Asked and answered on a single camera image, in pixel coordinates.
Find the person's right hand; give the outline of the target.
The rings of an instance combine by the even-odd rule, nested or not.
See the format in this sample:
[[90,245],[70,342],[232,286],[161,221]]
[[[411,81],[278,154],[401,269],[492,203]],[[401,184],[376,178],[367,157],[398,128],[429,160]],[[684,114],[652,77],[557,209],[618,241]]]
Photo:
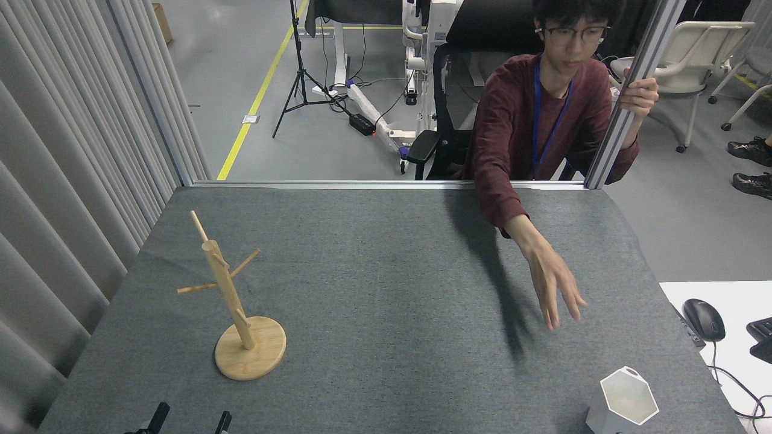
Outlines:
[[582,299],[576,279],[563,258],[544,238],[527,240],[521,251],[529,264],[533,289],[548,330],[553,332],[560,326],[559,296],[571,318],[581,321],[581,308],[588,304]]

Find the person's left hand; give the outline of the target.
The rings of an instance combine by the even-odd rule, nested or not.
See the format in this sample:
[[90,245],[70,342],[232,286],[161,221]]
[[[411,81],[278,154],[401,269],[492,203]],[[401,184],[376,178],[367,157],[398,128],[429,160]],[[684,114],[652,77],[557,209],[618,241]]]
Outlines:
[[622,109],[633,114],[635,121],[639,121],[649,115],[659,98],[656,77],[646,77],[624,86],[618,102]]

